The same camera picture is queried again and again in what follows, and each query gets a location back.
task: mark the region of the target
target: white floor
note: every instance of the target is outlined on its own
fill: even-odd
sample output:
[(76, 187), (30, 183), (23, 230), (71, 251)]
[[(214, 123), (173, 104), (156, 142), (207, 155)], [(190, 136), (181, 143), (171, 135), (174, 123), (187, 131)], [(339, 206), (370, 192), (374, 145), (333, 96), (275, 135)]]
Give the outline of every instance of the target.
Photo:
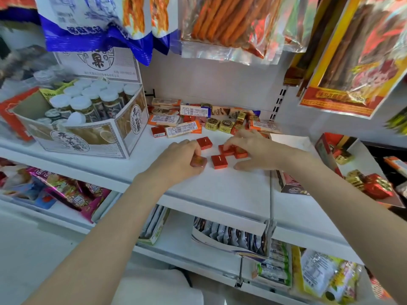
[[(1, 303), (21, 304), (83, 238), (77, 232), (0, 210)], [(137, 266), (169, 267), (134, 252), (127, 268)], [(197, 274), (191, 273), (191, 280), (194, 288), (203, 291), (205, 304), (275, 304)]]

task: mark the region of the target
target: person's right arm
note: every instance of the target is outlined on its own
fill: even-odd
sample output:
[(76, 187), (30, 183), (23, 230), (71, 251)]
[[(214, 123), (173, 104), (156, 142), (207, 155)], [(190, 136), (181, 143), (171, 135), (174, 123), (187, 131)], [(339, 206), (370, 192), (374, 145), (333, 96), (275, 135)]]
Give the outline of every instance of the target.
[(238, 170), (278, 169), (296, 179), (318, 202), (344, 238), (396, 302), (407, 300), (407, 222), (394, 215), (310, 153), (239, 131), (224, 148), (239, 146), (251, 159)]

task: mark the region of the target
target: hand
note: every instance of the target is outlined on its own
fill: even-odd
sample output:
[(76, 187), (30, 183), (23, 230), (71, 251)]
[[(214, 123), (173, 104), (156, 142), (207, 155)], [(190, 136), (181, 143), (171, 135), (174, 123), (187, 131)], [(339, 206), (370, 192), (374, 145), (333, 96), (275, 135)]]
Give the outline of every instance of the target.
[(158, 184), (165, 184), (166, 189), (169, 189), (204, 170), (202, 167), (190, 166), (194, 153), (201, 155), (201, 147), (196, 140), (173, 142), (145, 172), (153, 174), (159, 179)]
[(223, 145), (227, 150), (230, 146), (239, 146), (249, 153), (251, 159), (238, 162), (234, 168), (236, 170), (284, 170), (285, 164), (301, 154), (302, 150), (292, 148), (282, 143), (272, 141), (263, 137), (256, 130), (242, 129), (232, 138), (229, 138)]

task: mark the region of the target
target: shelf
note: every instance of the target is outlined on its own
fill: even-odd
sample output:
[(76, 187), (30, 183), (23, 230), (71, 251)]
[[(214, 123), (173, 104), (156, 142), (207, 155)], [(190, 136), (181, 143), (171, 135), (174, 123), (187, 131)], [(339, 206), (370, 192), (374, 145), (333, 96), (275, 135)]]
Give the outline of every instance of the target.
[(272, 201), (273, 239), (364, 264), (314, 198), (281, 193), (273, 178)]
[(27, 144), (0, 138), (3, 157), (64, 176), (124, 192), (135, 175), (145, 171), (172, 142), (208, 136), (213, 147), (202, 152), (208, 158), (204, 172), (170, 188), (159, 204), (247, 232), (262, 234), (270, 218), (270, 173), (233, 169), (237, 159), (228, 157), (228, 169), (215, 170), (210, 159), (230, 134), (202, 129), (202, 134), (154, 138), (147, 126), (129, 160), (107, 159), (45, 151), (37, 142)]
[[(2, 196), (0, 212), (3, 211), (27, 215), (84, 234), (94, 227), (78, 212), (60, 202), (44, 210)], [(140, 243), (133, 251), (234, 286), (239, 276), (241, 258), (194, 242), (191, 238), (193, 220), (194, 216), (171, 210), (155, 245)]]

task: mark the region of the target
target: person's right hand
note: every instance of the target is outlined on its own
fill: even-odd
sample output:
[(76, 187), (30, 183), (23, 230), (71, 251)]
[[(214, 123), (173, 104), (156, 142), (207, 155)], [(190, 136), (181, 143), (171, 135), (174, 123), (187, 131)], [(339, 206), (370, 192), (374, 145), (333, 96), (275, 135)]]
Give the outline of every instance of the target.
[(227, 150), (232, 145), (245, 149), (251, 157), (246, 161), (238, 162), (234, 166), (236, 170), (284, 170), (285, 164), (289, 160), (304, 152), (267, 139), (256, 130), (242, 129), (238, 131), (235, 136), (226, 141), (223, 149)]

